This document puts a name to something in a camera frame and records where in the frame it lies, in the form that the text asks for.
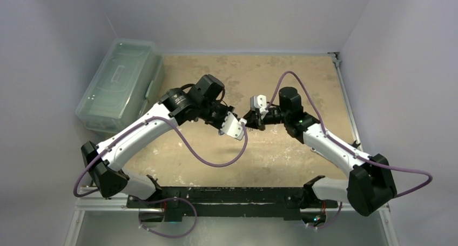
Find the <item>translucent green plastic storage box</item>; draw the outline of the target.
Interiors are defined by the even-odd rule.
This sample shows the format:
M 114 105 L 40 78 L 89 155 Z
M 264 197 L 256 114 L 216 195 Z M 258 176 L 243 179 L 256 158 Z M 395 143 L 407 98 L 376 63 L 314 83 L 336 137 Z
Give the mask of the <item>translucent green plastic storage box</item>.
M 88 130 L 117 134 L 155 104 L 164 76 L 163 56 L 154 42 L 117 38 L 79 102 L 76 115 Z

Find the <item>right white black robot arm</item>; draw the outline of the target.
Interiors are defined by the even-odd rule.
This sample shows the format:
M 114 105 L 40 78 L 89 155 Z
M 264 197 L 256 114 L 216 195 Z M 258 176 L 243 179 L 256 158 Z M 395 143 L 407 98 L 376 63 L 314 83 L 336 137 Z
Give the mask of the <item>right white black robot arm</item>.
M 296 88 L 281 88 L 279 105 L 271 105 L 264 95 L 251 97 L 244 119 L 247 127 L 258 130 L 282 124 L 292 138 L 345 174 L 346 180 L 317 176 L 305 183 L 300 201 L 305 207 L 332 200 L 348 203 L 360 215 L 369 216 L 397 195 L 388 160 L 362 152 L 323 128 L 320 120 L 304 110 Z

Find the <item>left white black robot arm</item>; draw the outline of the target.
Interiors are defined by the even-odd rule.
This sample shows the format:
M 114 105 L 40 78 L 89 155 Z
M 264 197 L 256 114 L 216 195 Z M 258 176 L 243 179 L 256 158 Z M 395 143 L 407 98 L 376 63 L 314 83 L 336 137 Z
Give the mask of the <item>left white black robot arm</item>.
M 203 75 L 195 84 L 186 84 L 180 88 L 168 90 L 152 108 L 141 118 L 115 136 L 98 144 L 88 141 L 80 150 L 85 169 L 78 177 L 73 194 L 79 193 L 79 187 L 85 174 L 89 174 L 103 198 L 110 198 L 118 193 L 130 194 L 140 198 L 147 207 L 156 207 L 161 200 L 160 186 L 150 176 L 140 176 L 125 171 L 127 162 L 152 141 L 175 130 L 185 122 L 201 119 L 219 131 L 237 140 L 245 136 L 245 122 L 234 113 L 233 107 L 222 102 L 225 87 L 214 76 Z

